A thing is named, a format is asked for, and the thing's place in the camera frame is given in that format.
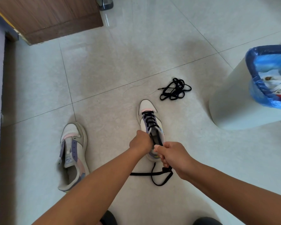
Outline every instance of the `brown wooden panel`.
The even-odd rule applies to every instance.
[[[26,35],[99,11],[95,0],[0,0],[0,12]]]
[[[25,35],[25,38],[28,42],[30,42],[30,44],[37,44],[101,26],[103,26],[103,22],[100,12],[98,12],[59,25],[48,27],[31,34],[27,34]]]

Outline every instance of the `white sneaker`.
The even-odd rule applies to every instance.
[[[159,113],[150,100],[142,100],[137,108],[138,123],[141,130],[148,133],[153,141],[151,151],[146,155],[150,161],[158,162],[160,158],[157,152],[154,152],[154,144],[163,145],[165,135],[162,130]]]
[[[85,162],[87,136],[79,123],[69,123],[60,138],[57,168],[62,174],[58,189],[68,192],[90,172]]]

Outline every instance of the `bundled black shoelace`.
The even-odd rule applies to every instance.
[[[169,88],[173,89],[171,92],[166,92]],[[170,98],[170,100],[176,100],[176,99],[182,99],[185,96],[185,91],[191,91],[191,86],[184,83],[184,80],[177,78],[173,79],[173,82],[171,82],[167,87],[159,88],[158,90],[163,89],[162,94],[160,95],[160,100],[165,100],[167,98]]]
[[[144,118],[146,120],[146,124],[147,124],[148,130],[150,130],[150,128],[152,128],[152,127],[159,128],[159,126],[158,126],[158,124],[156,122],[156,119],[155,119],[155,115],[153,114],[153,111],[142,112],[142,115],[144,115]],[[155,141],[153,139],[152,132],[150,132],[150,135],[151,135],[151,139],[153,140],[153,144],[155,145],[156,143],[155,143]],[[163,146],[158,130],[156,130],[156,136],[157,136],[158,144]],[[166,184],[167,181],[172,177],[172,175],[173,175],[172,167],[171,166],[163,167],[162,171],[160,171],[160,172],[153,172],[153,170],[155,168],[155,165],[156,165],[156,162],[154,163],[154,166],[153,166],[153,168],[151,170],[151,173],[131,173],[130,175],[131,176],[151,176],[152,182],[155,185],[162,186],[162,185]],[[153,180],[153,176],[157,176],[157,175],[161,175],[161,174],[165,174],[165,173],[169,173],[169,175],[166,177],[164,182],[161,183],[161,184],[156,184],[154,182],[154,180]]]

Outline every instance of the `blue plastic bag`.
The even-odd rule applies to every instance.
[[[278,69],[281,74],[281,45],[254,47],[247,52],[245,60],[252,76],[249,84],[252,98],[263,106],[281,109],[281,98],[266,87],[258,74],[272,69]]]

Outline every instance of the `trash can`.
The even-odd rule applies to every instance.
[[[250,49],[210,98],[213,122],[222,129],[240,130],[281,121],[281,98],[259,76],[273,69],[281,73],[281,45]]]

